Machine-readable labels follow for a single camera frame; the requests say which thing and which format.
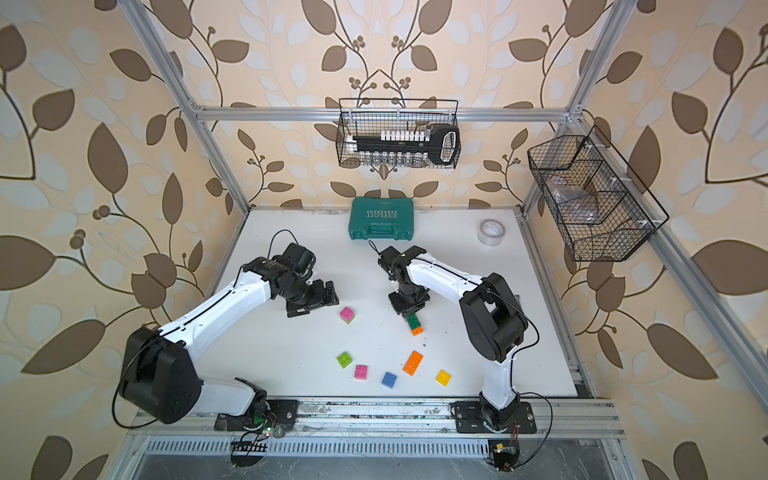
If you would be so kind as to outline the dark green long lego brick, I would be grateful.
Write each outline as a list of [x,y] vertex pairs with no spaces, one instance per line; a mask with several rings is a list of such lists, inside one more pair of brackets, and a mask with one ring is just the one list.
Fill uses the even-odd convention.
[[406,322],[411,330],[416,330],[421,327],[421,323],[415,314],[407,316]]

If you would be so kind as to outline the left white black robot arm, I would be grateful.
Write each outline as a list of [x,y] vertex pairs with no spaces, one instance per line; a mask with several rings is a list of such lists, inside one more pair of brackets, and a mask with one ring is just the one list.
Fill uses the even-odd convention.
[[127,339],[115,395],[163,424],[189,414],[248,415],[264,389],[242,378],[205,379],[196,364],[241,318],[278,297],[288,317],[337,305],[333,283],[312,277],[315,262],[310,250],[291,243],[280,255],[242,265],[233,282],[179,319],[137,329]]

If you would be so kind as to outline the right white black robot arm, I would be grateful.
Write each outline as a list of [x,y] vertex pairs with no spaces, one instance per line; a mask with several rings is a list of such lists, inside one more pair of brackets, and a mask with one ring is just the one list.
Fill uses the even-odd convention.
[[501,421],[511,416],[519,404],[512,384],[513,362],[524,349],[530,320],[506,280],[497,273],[461,272],[418,246],[404,252],[387,247],[377,256],[378,265],[397,284],[389,294],[397,314],[408,317],[419,312],[432,293],[459,307],[471,345],[486,360],[480,404],[491,418]]

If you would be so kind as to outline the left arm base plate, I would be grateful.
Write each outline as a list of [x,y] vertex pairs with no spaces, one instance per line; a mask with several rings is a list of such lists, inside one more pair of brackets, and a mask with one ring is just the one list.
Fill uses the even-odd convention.
[[279,436],[294,428],[298,418],[299,401],[295,399],[266,399],[255,402],[241,416],[219,414],[214,423],[216,431],[262,432]]

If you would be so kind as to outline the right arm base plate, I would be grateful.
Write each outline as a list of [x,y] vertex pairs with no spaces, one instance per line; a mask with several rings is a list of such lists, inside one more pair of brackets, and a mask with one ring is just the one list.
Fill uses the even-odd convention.
[[511,435],[537,432],[535,417],[528,402],[515,401],[502,410],[481,401],[457,401],[450,405],[456,430],[460,434]]

